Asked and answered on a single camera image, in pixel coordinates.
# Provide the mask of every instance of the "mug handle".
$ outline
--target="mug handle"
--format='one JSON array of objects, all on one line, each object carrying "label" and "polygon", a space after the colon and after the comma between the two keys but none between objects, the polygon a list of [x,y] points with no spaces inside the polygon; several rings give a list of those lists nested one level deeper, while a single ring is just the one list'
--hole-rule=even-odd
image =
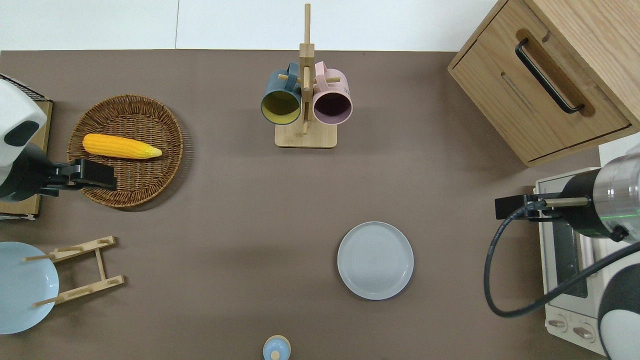
[{"label": "mug handle", "polygon": [[329,84],[326,82],[325,73],[326,73],[326,64],[324,64],[324,61],[320,61],[319,63],[316,63],[316,82],[317,82],[318,89],[320,89],[320,91],[329,90]]},{"label": "mug handle", "polygon": [[287,82],[284,85],[285,90],[293,91],[296,87],[296,82],[298,81],[298,74],[300,73],[300,66],[293,61],[289,63],[289,67],[287,67]]}]

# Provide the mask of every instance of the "corn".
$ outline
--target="corn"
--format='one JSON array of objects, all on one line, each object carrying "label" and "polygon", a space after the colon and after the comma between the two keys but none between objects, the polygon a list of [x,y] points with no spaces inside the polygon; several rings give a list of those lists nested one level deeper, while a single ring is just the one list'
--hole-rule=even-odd
[{"label": "corn", "polygon": [[137,140],[103,134],[87,134],[82,141],[90,154],[114,158],[149,159],[162,155],[162,151]]}]

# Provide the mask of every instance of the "small bottle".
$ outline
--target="small bottle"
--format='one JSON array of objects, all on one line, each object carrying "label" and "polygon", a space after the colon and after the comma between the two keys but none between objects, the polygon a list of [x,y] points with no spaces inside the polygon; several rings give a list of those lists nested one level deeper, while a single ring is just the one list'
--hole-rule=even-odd
[{"label": "small bottle", "polygon": [[282,335],[274,335],[267,339],[262,348],[264,360],[289,360],[291,343]]}]

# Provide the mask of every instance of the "mug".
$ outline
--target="mug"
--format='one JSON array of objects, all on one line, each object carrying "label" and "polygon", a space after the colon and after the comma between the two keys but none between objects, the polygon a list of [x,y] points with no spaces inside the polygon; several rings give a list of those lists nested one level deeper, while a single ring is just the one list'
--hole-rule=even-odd
[{"label": "mug", "polygon": [[[287,70],[276,70],[269,77],[260,108],[264,117],[276,125],[291,124],[300,117],[299,69],[297,63],[290,62]],[[287,75],[289,79],[279,79],[280,74]]]},{"label": "mug", "polygon": [[[326,82],[326,78],[335,77],[340,77],[340,81]],[[353,112],[353,104],[344,74],[336,69],[327,69],[324,61],[320,61],[316,64],[316,82],[312,102],[316,119],[327,125],[338,125],[347,121]]]}]

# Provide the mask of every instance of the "black cable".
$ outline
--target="black cable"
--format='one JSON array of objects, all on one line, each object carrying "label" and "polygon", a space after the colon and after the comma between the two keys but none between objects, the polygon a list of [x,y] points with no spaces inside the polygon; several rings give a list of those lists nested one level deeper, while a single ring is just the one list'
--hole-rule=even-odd
[{"label": "black cable", "polygon": [[484,297],[491,311],[493,311],[496,315],[501,316],[503,318],[514,318],[516,316],[521,316],[521,315],[530,313],[531,311],[534,311],[536,309],[539,309],[543,307],[547,302],[550,302],[551,300],[555,299],[559,295],[563,294],[565,291],[569,290],[571,287],[575,286],[579,281],[586,279],[587,277],[600,271],[602,268],[624,258],[625,256],[629,256],[635,252],[640,251],[640,241],[637,243],[633,243],[628,247],[620,249],[614,252],[613,254],[608,255],[596,261],[595,263],[593,263],[593,265],[571,276],[567,281],[558,285],[555,289],[544,294],[544,296],[542,296],[538,300],[530,303],[525,307],[521,307],[520,309],[516,309],[516,310],[507,310],[507,311],[498,309],[498,307],[493,303],[493,299],[491,298],[491,289],[489,286],[489,271],[491,270],[491,261],[493,259],[493,251],[495,250],[495,246],[496,244],[498,244],[498,240],[502,236],[502,232],[504,232],[504,229],[507,227],[507,225],[509,225],[511,221],[513,221],[515,218],[522,215],[527,210],[540,209],[544,205],[545,205],[544,200],[538,201],[538,202],[530,202],[525,206],[522,206],[521,208],[514,211],[511,215],[509,215],[506,219],[504,219],[500,227],[498,227],[498,230],[495,232],[495,235],[493,236],[493,240],[491,241],[491,245],[489,245],[489,250],[487,251],[487,254],[486,254],[486,261],[484,262]]}]

